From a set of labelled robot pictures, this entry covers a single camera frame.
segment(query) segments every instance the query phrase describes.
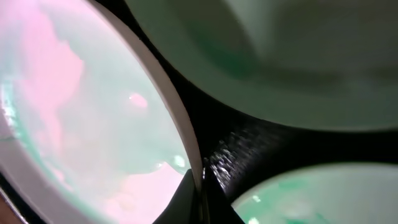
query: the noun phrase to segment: white container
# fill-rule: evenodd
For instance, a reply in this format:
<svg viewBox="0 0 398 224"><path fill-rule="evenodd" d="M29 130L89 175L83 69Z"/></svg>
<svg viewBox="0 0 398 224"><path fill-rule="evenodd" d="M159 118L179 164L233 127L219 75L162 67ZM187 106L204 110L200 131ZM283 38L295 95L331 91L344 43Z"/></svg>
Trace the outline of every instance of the white container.
<svg viewBox="0 0 398 224"><path fill-rule="evenodd" d="M342 163L278 175L233 203L247 224L394 224L398 166Z"/></svg>
<svg viewBox="0 0 398 224"><path fill-rule="evenodd" d="M152 223L201 159L139 38L84 0L0 2L0 172L45 222Z"/></svg>
<svg viewBox="0 0 398 224"><path fill-rule="evenodd" d="M236 110L315 130L398 127L397 1L125 1L175 69Z"/></svg>

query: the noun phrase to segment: green paint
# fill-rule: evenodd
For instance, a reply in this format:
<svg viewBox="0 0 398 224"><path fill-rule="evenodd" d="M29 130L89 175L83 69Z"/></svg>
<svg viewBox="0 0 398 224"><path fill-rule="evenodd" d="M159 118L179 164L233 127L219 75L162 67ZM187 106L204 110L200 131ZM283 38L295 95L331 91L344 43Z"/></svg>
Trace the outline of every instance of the green paint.
<svg viewBox="0 0 398 224"><path fill-rule="evenodd" d="M325 165L267 180L233 207L245 223L391 224L398 218L397 188L398 166Z"/></svg>
<svg viewBox="0 0 398 224"><path fill-rule="evenodd" d="M214 41L211 36L206 33L205 29L190 25L190 34L195 40L198 47L205 53L208 60L213 62L219 68L223 69L226 74L239 80L247 80L258 70L256 59L253 55L249 55L244 49L234 50L225 46L222 42Z"/></svg>

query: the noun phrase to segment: curved edge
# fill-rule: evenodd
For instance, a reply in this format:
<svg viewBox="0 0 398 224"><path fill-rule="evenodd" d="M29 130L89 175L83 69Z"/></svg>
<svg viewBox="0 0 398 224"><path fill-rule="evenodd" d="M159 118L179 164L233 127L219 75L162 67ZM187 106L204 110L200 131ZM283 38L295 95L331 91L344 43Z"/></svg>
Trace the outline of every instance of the curved edge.
<svg viewBox="0 0 398 224"><path fill-rule="evenodd" d="M383 164L379 162L336 162L332 164L319 164L319 165L314 165L314 166L308 166L308 167L303 167L299 169L294 169L288 172L284 172L281 174L278 174L276 176L271 177L270 179L263 180L262 182L258 183L257 185L251 187L249 190L247 190L245 193L241 194L232 204L231 206L235 209L236 207L242 205L247 198L253 196L254 194L257 194L260 190L264 188L265 185L269 187L270 185L274 183L278 183L281 180L289 179L292 177L302 177L306 175L313 174L316 171L336 171L336 170L344 170L345 168L357 168L357 169L363 169L363 168L371 168L371 167L382 167L382 168L396 168L398 169L398 166L394 164Z"/></svg>
<svg viewBox="0 0 398 224"><path fill-rule="evenodd" d="M94 6L102 16L106 18L105 23L110 23L111 26L118 32L120 38L124 43L130 46L130 52L137 56L138 62L145 70L150 78L152 84L155 86L160 97L162 98L167 110L169 111L173 122L176 124L178 133L182 139L183 145L187 152L189 162L192 167L193 178L197 190L201 190L201 173L202 161L200 157L199 145L193 130L189 115L178 95L169 76L166 74L158 60L146 47L146 45L133 33L133 31L120 21L114 14L109 12L100 3L94 0L87 0Z"/></svg>
<svg viewBox="0 0 398 224"><path fill-rule="evenodd" d="M0 197L4 199L5 203L12 210L12 212L19 219L19 221L21 221L22 224L29 224L26 221L25 217L20 213L18 208L13 204L11 199L7 196L7 194L5 193L5 191L3 191L3 189L1 187L0 187Z"/></svg>
<svg viewBox="0 0 398 224"><path fill-rule="evenodd" d="M62 200L55 186L35 168L22 145L12 138L5 117L0 117L0 171L21 198L48 224L95 224L78 212L66 200Z"/></svg>

